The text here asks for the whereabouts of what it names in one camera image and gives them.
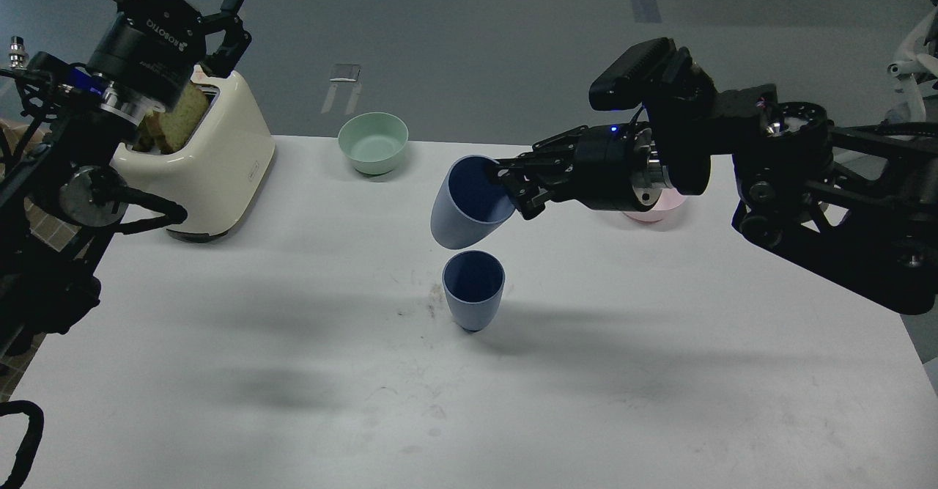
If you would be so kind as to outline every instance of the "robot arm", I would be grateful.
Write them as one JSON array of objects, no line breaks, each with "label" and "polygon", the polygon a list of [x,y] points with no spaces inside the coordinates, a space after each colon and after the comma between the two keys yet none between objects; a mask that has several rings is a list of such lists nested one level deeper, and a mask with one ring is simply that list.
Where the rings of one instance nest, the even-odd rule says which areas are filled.
[{"label": "robot arm", "polygon": [[[19,145],[2,146],[0,355],[20,353],[36,333],[66,332],[97,305],[94,271],[115,232],[187,218],[180,205],[127,186],[108,163],[117,146],[137,141],[148,109],[174,108],[194,65],[227,77],[251,42],[237,16],[244,0],[224,0],[221,11],[207,17],[184,0],[113,1],[117,18],[87,65],[68,65],[44,52],[26,64],[24,51],[17,51],[11,68],[0,70],[16,82],[23,114],[33,117]],[[209,55],[205,36],[213,32],[225,32],[224,41]],[[51,132],[23,156],[43,122]],[[30,232],[27,197],[80,227],[61,251]],[[122,223],[128,205],[161,216]]]},{"label": "robot arm", "polygon": [[[518,158],[502,184],[526,219],[546,202],[647,211],[661,189],[699,195],[710,156],[733,156],[740,202],[733,228],[751,243],[905,315],[938,291],[938,125],[834,128],[822,107],[778,104],[771,84],[717,92],[686,48],[668,38],[627,49],[590,88],[599,111],[641,105],[648,122],[580,126]],[[889,135],[916,135],[898,141]],[[834,162],[833,147],[877,155],[868,180]],[[827,205],[848,210],[838,224]]]}]

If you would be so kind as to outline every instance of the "blue cup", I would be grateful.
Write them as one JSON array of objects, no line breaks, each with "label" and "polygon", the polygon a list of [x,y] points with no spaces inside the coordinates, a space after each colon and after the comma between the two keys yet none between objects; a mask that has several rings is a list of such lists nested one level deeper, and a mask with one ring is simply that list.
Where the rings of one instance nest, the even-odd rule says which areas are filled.
[{"label": "blue cup", "polygon": [[502,185],[489,182],[485,167],[497,164],[483,155],[466,155],[446,172],[433,202],[429,231],[441,246],[464,249],[512,217],[515,207]]},{"label": "blue cup", "polygon": [[488,252],[460,252],[443,268],[446,303],[456,324],[466,331],[479,331],[492,322],[503,289],[505,268]]}]

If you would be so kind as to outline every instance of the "bowl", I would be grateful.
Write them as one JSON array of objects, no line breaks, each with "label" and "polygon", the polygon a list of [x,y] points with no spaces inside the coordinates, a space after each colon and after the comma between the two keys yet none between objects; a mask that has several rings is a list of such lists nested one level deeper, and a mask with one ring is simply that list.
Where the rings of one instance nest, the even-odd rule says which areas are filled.
[{"label": "bowl", "polygon": [[678,192],[676,189],[666,188],[664,191],[661,191],[660,197],[657,198],[657,203],[651,207],[651,210],[646,212],[627,211],[622,214],[629,216],[629,218],[634,219],[634,221],[654,223],[667,218],[674,209],[683,204],[685,199],[687,199],[687,196]]},{"label": "bowl", "polygon": [[405,157],[407,125],[391,114],[372,112],[353,117],[339,129],[339,148],[362,174],[391,172]]}]

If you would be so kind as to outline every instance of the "black cable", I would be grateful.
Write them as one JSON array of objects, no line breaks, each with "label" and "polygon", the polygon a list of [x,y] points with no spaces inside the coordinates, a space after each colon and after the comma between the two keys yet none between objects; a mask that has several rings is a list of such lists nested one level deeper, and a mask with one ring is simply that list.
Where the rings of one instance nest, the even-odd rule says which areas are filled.
[{"label": "black cable", "polygon": [[33,460],[36,459],[36,452],[40,449],[40,441],[43,439],[43,425],[45,418],[43,410],[38,408],[36,403],[31,401],[7,401],[0,402],[0,416],[9,416],[10,414],[23,414],[29,419],[26,425],[26,434],[23,435],[23,441],[20,442],[20,448],[16,450],[16,459],[13,461],[13,468],[10,469],[10,476],[7,481],[0,485],[0,489],[20,489],[29,476],[29,470],[33,468]]},{"label": "black cable", "polygon": [[639,117],[642,116],[644,111],[644,104],[639,107],[639,109],[632,115],[632,120],[629,121],[629,135],[635,135],[635,125],[639,122]]},{"label": "black cable", "polygon": [[184,222],[188,217],[188,212],[177,202],[171,202],[170,199],[160,198],[160,196],[148,192],[138,191],[137,188],[131,188],[130,186],[109,186],[104,189],[103,197],[110,199],[110,201],[140,205],[147,210],[159,212],[163,215],[157,216],[157,218],[138,219],[138,221],[130,223],[111,225],[114,232],[121,232],[123,235],[134,235],[137,232],[175,225]]}]

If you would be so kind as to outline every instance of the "floor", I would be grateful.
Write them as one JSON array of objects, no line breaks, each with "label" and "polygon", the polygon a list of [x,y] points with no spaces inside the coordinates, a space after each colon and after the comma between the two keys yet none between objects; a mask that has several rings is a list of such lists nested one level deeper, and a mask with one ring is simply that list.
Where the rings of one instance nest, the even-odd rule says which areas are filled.
[{"label": "floor", "polygon": [[[189,1],[207,14],[221,3]],[[0,10],[11,12],[0,34],[68,62],[87,60],[114,17],[108,0],[0,0]],[[775,82],[781,99],[861,125],[897,104],[885,66],[929,10],[928,0],[247,0],[254,42],[238,69],[273,133],[335,135],[354,114],[389,111],[412,139],[530,144],[620,121],[590,110],[589,84],[630,45],[670,36],[720,89]],[[330,104],[335,64],[361,65],[361,80]],[[11,103],[0,95],[0,112]],[[935,314],[905,319],[929,369]]]}]

